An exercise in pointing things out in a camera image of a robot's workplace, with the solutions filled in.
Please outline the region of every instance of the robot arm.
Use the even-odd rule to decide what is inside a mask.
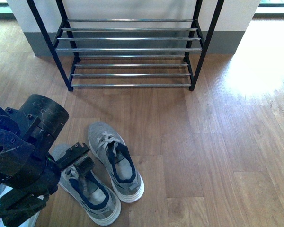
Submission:
[[[0,185],[13,188],[0,200],[6,226],[17,227],[44,208],[66,167],[75,163],[83,175],[92,168],[85,144],[73,145],[58,163],[48,152],[68,118],[62,106],[41,95],[31,95],[19,110],[0,107]]]

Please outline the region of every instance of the chrome rod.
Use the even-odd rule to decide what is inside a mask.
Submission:
[[[184,58],[184,55],[81,55],[80,58]]]
[[[68,19],[68,22],[193,22],[192,19]]]
[[[176,38],[176,37],[156,37],[156,38],[58,38],[61,41],[89,41],[89,40],[125,40],[125,41],[136,41],[136,40],[184,40],[184,41],[194,41],[201,40],[201,38]]]
[[[57,48],[58,52],[88,52],[88,51],[124,51],[124,52],[136,52],[136,51],[184,51],[184,52],[200,52],[202,48]]]
[[[164,31],[197,31],[197,28],[67,28],[67,32],[164,32]]]
[[[190,73],[128,73],[128,74],[72,74],[76,78],[143,78],[143,77],[154,77],[154,78],[168,78],[168,77],[188,77]]]
[[[183,67],[188,64],[75,64],[76,68]]]
[[[191,84],[72,84],[78,88],[190,87]]]

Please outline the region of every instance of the white wall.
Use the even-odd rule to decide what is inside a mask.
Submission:
[[[196,0],[64,0],[69,19],[79,18],[175,18],[192,17]],[[245,31],[261,0],[225,0],[216,31]],[[7,0],[24,32],[40,32],[26,0]],[[203,0],[199,23],[208,30],[217,0]],[[35,0],[48,32],[56,32],[61,17],[55,0]],[[78,24],[72,27],[133,27],[132,23]],[[173,27],[173,23],[152,24],[153,27]]]

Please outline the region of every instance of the gray sneaker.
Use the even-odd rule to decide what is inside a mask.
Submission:
[[[89,126],[89,145],[107,169],[119,199],[127,203],[140,199],[144,193],[144,182],[121,136],[108,124],[96,122]]]
[[[52,156],[57,161],[68,148],[70,146],[67,144],[58,145]],[[121,202],[116,194],[103,185],[92,171],[83,178],[79,176],[74,165],[71,165],[62,172],[59,185],[77,200],[98,225],[112,224],[121,212]]]

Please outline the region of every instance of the shoelace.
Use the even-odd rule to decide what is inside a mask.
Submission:
[[[83,186],[83,194],[88,194],[86,179],[79,177],[79,174],[74,166],[70,166],[69,169],[65,171],[65,173],[68,176],[68,179],[75,179],[77,181],[80,181]]]
[[[101,137],[97,138],[97,142],[98,142],[98,147],[97,147],[97,151],[99,150],[99,148],[103,148],[104,151],[108,150],[108,144],[112,143],[112,142],[120,142],[120,140],[116,139],[112,134],[108,134],[107,131],[102,133]],[[115,155],[115,157],[117,156],[116,150],[115,148],[117,147],[117,143],[114,143],[114,149],[113,149],[113,153]]]

